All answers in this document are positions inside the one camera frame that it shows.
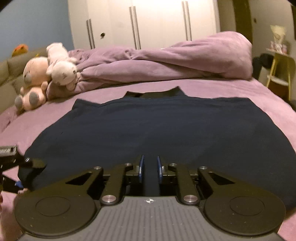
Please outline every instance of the blue wall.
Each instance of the blue wall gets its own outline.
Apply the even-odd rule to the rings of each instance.
[[[0,61],[19,44],[33,50],[53,42],[74,48],[67,0],[13,0],[0,12]]]

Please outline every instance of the triangular cutout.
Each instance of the triangular cutout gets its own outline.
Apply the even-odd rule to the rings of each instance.
[[[224,177],[218,176],[217,174],[215,174],[213,172],[209,172],[209,175],[215,181],[215,183],[217,183],[218,185],[234,184],[234,182],[232,182]]]
[[[70,184],[70,185],[76,185],[76,186],[82,186],[91,176],[91,173],[86,173],[80,177],[74,178],[69,182],[66,182],[66,184]]]

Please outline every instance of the beige cushion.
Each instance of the beige cushion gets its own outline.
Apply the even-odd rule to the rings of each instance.
[[[0,85],[2,85],[9,77],[7,60],[0,62]]]
[[[25,86],[25,81],[23,75],[19,75],[14,80],[10,82],[12,86],[15,88],[15,92],[19,95],[20,94],[20,88]]]
[[[37,54],[39,54],[39,56],[47,57],[46,48],[29,51],[28,53],[8,59],[7,61],[10,75],[13,77],[21,75],[26,67],[27,62],[34,58]]]
[[[14,105],[17,93],[14,87],[10,84],[4,84],[0,87],[0,113],[8,107]]]

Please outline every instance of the plush toy nose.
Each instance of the plush toy nose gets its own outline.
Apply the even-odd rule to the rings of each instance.
[[[29,85],[29,84],[32,83],[32,79],[31,79],[30,74],[25,74],[24,77],[25,77],[25,78],[24,78],[24,81],[25,81],[25,84],[26,84],[26,85]]]

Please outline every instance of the gray ribbed plate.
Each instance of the gray ribbed plate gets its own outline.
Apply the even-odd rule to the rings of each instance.
[[[249,238],[283,241],[277,234]],[[48,241],[28,234],[21,241]],[[209,224],[199,209],[177,202],[175,197],[125,197],[116,206],[105,206],[83,230],[56,241],[246,241]]]

